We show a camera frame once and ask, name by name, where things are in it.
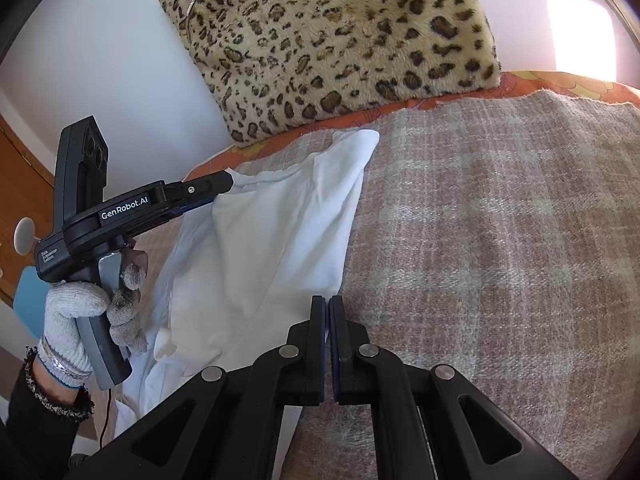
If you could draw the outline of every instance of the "orange floral fabric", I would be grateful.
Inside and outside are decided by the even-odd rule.
[[[480,97],[495,99],[505,97],[520,97],[531,94],[540,89],[548,89],[557,94],[583,96],[606,103],[631,102],[640,108],[640,90],[620,83],[600,81],[566,72],[503,72],[500,85],[491,90],[481,90],[467,94],[433,97],[431,99],[411,99],[409,101],[393,103],[380,108],[354,112],[326,121],[320,121],[306,126],[300,126],[284,134],[258,142],[248,148],[233,146],[223,153],[213,157],[192,170],[187,180],[197,178],[226,168],[236,168],[248,160],[257,160],[276,153],[290,142],[305,134],[325,130],[327,128],[357,128],[372,123],[380,116],[395,112],[401,108],[415,108],[429,110],[438,102],[454,101],[465,97]]]

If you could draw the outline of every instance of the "metal screw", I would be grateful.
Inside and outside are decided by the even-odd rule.
[[[298,347],[295,345],[284,345],[280,347],[280,350],[278,350],[278,353],[282,357],[291,359],[292,357],[297,356],[300,353],[300,350],[298,350]]]
[[[453,376],[456,374],[456,371],[451,368],[449,365],[440,365],[436,368],[436,375],[439,379],[443,379],[444,381],[449,381],[453,379]]]
[[[222,378],[222,368],[218,368],[217,366],[207,366],[200,372],[200,375],[204,381],[207,381],[207,383],[214,383]]]
[[[380,352],[380,349],[371,343],[366,343],[364,345],[360,345],[358,352],[360,352],[360,355],[363,357],[375,357],[378,355],[378,352]]]

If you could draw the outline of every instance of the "white cloth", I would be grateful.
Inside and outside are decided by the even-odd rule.
[[[255,176],[227,170],[234,185],[210,214],[200,208],[185,216],[154,290],[156,309],[166,313],[170,304],[158,336],[148,334],[157,362],[132,362],[123,387],[132,412],[126,421],[118,413],[117,428],[207,365],[251,365],[283,345],[292,324],[308,319],[312,295],[338,293],[364,167],[378,139],[373,130],[336,132],[325,152],[286,170]],[[275,478],[300,414],[287,410]]]

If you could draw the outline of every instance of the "leopard print fur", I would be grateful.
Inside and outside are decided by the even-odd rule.
[[[159,0],[248,146],[301,124],[496,86],[478,0]]]

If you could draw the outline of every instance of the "hand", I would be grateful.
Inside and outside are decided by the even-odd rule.
[[[106,312],[114,343],[128,346],[134,354],[146,351],[146,337],[136,313],[139,289],[145,279],[145,270],[130,264],[122,273],[126,288],[116,291],[111,301],[107,293],[93,283],[63,283],[49,291],[38,359],[57,382],[66,388],[78,389],[93,371],[78,333],[76,317],[100,316]]]

